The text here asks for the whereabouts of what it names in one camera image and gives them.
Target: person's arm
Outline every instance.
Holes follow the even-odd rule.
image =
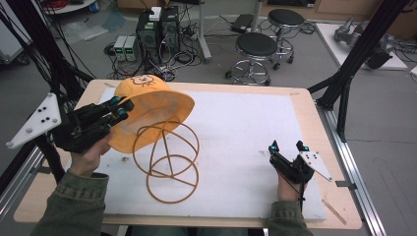
[[[272,204],[268,224],[270,236],[311,236],[313,233],[307,228],[301,208],[298,206],[299,185],[291,185],[278,173],[278,202]]]
[[[108,176],[93,171],[109,150],[109,140],[105,137],[83,154],[71,153],[71,167],[48,198],[32,236],[100,235]]]

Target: hand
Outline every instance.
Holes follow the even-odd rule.
[[[300,190],[300,184],[293,184],[287,182],[285,178],[278,173],[278,200],[279,201],[290,201],[290,202],[298,202]]]
[[[110,139],[111,134],[97,141],[97,143],[83,153],[71,152],[72,163],[69,171],[78,176],[91,177],[92,172],[100,164],[100,157],[110,150],[110,146],[108,145]]]

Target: white board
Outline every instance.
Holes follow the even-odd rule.
[[[101,101],[109,99],[113,92],[114,88],[108,88]],[[133,157],[112,149],[102,157],[97,169],[110,176],[105,213],[268,218],[270,205],[276,201],[277,187],[276,172],[268,161],[268,146],[277,140],[281,153],[292,160],[298,154],[295,144],[302,140],[290,97],[184,92],[196,101],[184,122],[197,133],[201,144],[196,161],[200,173],[196,192],[179,204],[156,201],[147,190],[146,174],[136,166]],[[138,156],[149,156],[149,153],[149,147],[137,152]],[[185,172],[184,176],[195,178],[193,173]],[[166,198],[176,198],[189,193],[183,187],[170,182],[155,185],[153,189]],[[314,178],[309,182],[305,198],[306,219],[326,219]]]
[[[331,55],[337,62],[339,66],[343,64],[344,60],[346,60],[347,55],[349,55],[351,47],[343,41],[336,41],[334,40],[334,31],[339,29],[342,25],[332,25],[332,24],[316,24],[317,29],[319,30],[319,34],[322,39],[326,42],[326,46],[328,50],[331,52]],[[405,70],[407,66],[395,55],[395,53],[391,52],[389,54],[392,56],[388,61],[384,63],[384,65],[379,68],[378,70]],[[366,65],[362,65],[361,69],[370,69]]]

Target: power supply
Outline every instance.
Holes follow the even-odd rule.
[[[118,36],[116,42],[114,43],[114,52],[116,53],[117,60],[119,61],[126,61],[123,47],[127,38],[127,36]]]
[[[123,49],[126,61],[137,61],[139,59],[139,44],[136,36],[128,36]]]

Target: gray floor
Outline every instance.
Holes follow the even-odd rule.
[[[61,21],[66,24],[89,19],[87,24],[93,27],[102,25],[110,16],[109,9],[102,9],[97,14],[85,10],[67,14]],[[208,20],[207,29],[221,21],[221,18]],[[117,35],[134,33],[135,27],[135,21],[126,21],[122,28],[71,46],[87,67],[104,79],[112,70],[103,48]],[[227,24],[216,24],[215,29],[224,30],[208,34],[231,33]],[[224,73],[242,58],[235,52],[235,39],[236,36],[207,37],[211,62],[178,70],[175,82],[231,84],[224,79]],[[316,32],[312,35],[299,33],[291,42],[296,46],[294,63],[282,63],[278,71],[270,69],[271,86],[308,88],[337,71],[337,64]],[[409,69],[405,71],[360,70],[351,86],[347,113],[346,138],[387,235],[417,235],[417,84],[408,75],[416,64],[407,65]],[[3,68],[0,77],[3,102],[0,106],[3,114],[0,143],[5,144],[43,101],[48,86],[33,64],[12,64]],[[318,98],[322,93],[316,92],[313,97]],[[0,152],[0,173],[3,173],[17,150],[0,146]],[[15,222],[14,207],[1,222],[0,234],[29,235],[33,225]],[[104,228],[108,232],[115,231],[114,227]],[[316,235],[368,235],[366,226],[357,231],[313,231]]]

